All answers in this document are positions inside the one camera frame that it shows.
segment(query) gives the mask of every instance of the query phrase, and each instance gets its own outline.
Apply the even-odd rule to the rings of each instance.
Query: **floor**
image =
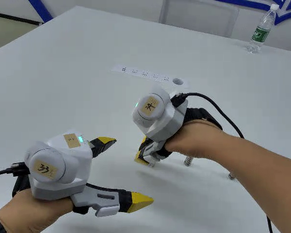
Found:
[[[0,47],[30,32],[37,26],[0,17]]]

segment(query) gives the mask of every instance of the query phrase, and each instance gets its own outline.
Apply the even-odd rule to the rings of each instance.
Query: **handwritten label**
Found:
[[[155,99],[154,97],[150,96],[145,102],[145,104],[143,105],[141,111],[144,114],[150,116],[156,109],[157,105],[159,105],[159,101]]]
[[[45,176],[51,180],[54,180],[57,168],[51,164],[45,163],[39,159],[34,162],[33,170],[42,176]]]
[[[81,146],[81,144],[80,144],[77,136],[75,135],[75,133],[65,134],[64,138],[65,138],[69,148],[75,148],[75,147],[80,147]]]

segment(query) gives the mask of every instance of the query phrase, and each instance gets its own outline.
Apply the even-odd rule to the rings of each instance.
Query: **bottle label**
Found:
[[[266,40],[269,33],[270,33],[270,30],[257,27],[255,32],[253,33],[252,39],[254,41],[263,43]]]

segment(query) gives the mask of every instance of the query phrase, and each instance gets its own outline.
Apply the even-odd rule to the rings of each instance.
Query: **metal spring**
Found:
[[[193,157],[186,156],[186,158],[184,160],[184,165],[190,166],[192,164],[193,159],[194,159]]]
[[[228,177],[229,177],[230,180],[234,180],[235,179],[235,176],[232,173],[229,173]]]

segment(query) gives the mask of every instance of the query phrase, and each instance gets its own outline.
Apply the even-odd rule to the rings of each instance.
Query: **white table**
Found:
[[[213,98],[245,137],[291,158],[291,52],[77,7],[0,49],[0,168],[23,160],[35,140],[75,128],[118,142],[93,161],[89,182],[152,196],[133,214],[68,214],[45,232],[267,232],[265,214],[228,172],[173,154],[148,168],[133,161],[142,140],[131,112],[155,83],[113,72],[116,64],[189,81]],[[175,88],[163,85],[168,91]],[[232,127],[199,98],[224,130]],[[15,180],[0,176],[0,207]]]

